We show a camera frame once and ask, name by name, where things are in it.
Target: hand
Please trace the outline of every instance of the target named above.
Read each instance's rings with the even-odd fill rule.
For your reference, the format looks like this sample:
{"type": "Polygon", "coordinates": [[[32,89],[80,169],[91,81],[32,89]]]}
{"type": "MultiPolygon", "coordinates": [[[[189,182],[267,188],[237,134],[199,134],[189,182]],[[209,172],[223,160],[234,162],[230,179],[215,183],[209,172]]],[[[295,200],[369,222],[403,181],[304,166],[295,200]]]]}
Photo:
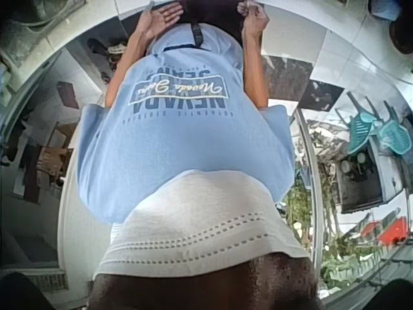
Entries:
{"type": "Polygon", "coordinates": [[[179,21],[182,13],[182,6],[178,2],[165,5],[154,11],[152,9],[147,10],[139,18],[135,32],[151,42],[179,21]]]}
{"type": "Polygon", "coordinates": [[[238,12],[245,17],[243,36],[259,38],[270,19],[264,8],[254,0],[238,3],[238,12]]]}

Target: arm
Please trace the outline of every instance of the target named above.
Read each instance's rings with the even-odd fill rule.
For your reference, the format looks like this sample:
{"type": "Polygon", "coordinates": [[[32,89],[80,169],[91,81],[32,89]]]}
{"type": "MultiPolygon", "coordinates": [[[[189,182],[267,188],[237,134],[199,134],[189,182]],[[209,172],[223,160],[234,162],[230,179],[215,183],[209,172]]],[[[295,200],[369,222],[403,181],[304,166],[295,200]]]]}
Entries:
{"type": "Polygon", "coordinates": [[[145,55],[149,43],[174,25],[182,13],[182,6],[178,2],[165,5],[154,11],[149,9],[142,13],[134,33],[129,38],[125,53],[122,55],[115,74],[109,83],[105,98],[106,108],[110,109],[114,104],[117,92],[128,69],[145,55]]]}
{"type": "Polygon", "coordinates": [[[243,39],[244,91],[257,109],[268,107],[268,89],[261,64],[259,38],[269,18],[263,7],[254,1],[240,2],[238,12],[245,16],[243,39]]]}
{"type": "Polygon", "coordinates": [[[110,80],[108,91],[105,97],[105,107],[110,108],[115,102],[117,91],[125,78],[128,69],[138,60],[140,60],[148,47],[148,41],[144,35],[139,32],[134,32],[128,42],[125,53],[117,65],[115,74],[110,80]]]}

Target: person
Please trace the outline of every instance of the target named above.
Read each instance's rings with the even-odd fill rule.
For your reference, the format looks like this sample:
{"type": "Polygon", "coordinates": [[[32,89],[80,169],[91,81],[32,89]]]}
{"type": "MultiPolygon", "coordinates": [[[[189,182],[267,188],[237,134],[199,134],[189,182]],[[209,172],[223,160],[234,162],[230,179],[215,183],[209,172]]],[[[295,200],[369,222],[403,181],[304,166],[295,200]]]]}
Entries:
{"type": "Polygon", "coordinates": [[[324,309],[308,253],[274,204],[294,181],[285,107],[268,108],[254,1],[241,44],[184,9],[146,10],[84,108],[79,194],[113,238],[89,309],[324,309]]]}

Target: light blue t-shirt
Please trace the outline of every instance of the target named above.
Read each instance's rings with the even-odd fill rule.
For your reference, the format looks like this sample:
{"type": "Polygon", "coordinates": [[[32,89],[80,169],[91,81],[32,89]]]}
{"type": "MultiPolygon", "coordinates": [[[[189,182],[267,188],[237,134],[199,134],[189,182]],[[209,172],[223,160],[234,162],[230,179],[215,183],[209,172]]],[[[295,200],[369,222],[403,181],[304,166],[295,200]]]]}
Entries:
{"type": "Polygon", "coordinates": [[[110,110],[84,108],[77,182],[98,218],[123,223],[142,200],[191,169],[244,172],[275,202],[291,187],[285,107],[258,111],[243,91],[239,44],[213,26],[201,29],[205,50],[163,52],[193,43],[190,26],[177,26],[129,69],[110,110]]]}

